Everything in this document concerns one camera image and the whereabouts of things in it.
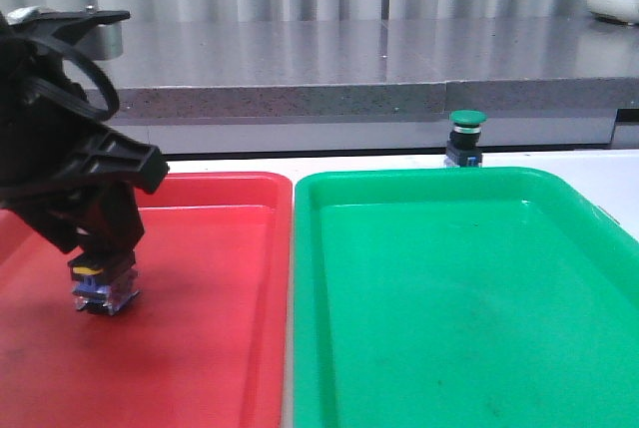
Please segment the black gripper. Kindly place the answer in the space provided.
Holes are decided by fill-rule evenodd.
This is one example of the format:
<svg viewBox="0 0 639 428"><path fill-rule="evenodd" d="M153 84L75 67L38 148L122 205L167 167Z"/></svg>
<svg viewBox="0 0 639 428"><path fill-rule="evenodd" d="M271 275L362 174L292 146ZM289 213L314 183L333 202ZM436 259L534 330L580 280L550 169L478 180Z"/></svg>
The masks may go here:
<svg viewBox="0 0 639 428"><path fill-rule="evenodd" d="M126 10L35 10L1 19L1 206L62 252L124 258L144 234L135 190L168 173L160 149L108 126L118 93L80 41Z"/></svg>

